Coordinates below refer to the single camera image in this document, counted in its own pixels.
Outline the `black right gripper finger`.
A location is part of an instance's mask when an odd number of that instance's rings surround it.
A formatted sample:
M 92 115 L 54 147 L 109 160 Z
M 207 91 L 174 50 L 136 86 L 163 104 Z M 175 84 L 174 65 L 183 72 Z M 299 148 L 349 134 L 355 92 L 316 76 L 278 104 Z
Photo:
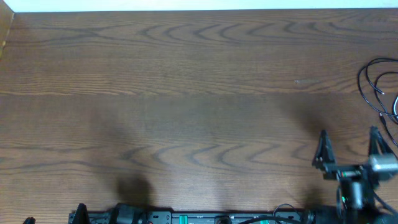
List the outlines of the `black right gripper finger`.
M 369 132 L 369 155 L 379 154 L 392 154 L 395 156 L 395 152 L 389 147 L 388 143 L 381 136 L 379 129 L 375 126 L 371 126 Z
M 312 166 L 320 170 L 328 170 L 336 164 L 334 152 L 326 130 L 322 130 L 318 142 L 318 148 L 312 160 Z

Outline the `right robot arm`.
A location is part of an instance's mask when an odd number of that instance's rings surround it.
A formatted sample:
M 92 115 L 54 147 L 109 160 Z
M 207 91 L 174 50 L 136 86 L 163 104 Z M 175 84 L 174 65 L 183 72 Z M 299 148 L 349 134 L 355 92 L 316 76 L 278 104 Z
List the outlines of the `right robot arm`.
M 377 127 L 371 127 L 369 132 L 367 161 L 353 165 L 336 162 L 328 133 L 323 130 L 312 166 L 322 171 L 325 180 L 339 182 L 336 206 L 308 211 L 302 218 L 303 223 L 397 223 L 397 210 L 376 193 L 381 182 L 397 175 L 397 156 Z

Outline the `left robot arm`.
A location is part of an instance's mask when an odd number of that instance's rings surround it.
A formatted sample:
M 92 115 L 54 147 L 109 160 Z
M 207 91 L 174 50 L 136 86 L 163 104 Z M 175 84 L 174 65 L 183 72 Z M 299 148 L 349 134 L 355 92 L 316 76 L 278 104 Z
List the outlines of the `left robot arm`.
M 144 211 L 125 204 L 117 204 L 105 212 L 89 212 L 84 203 L 68 216 L 71 224 L 138 224 L 145 223 Z

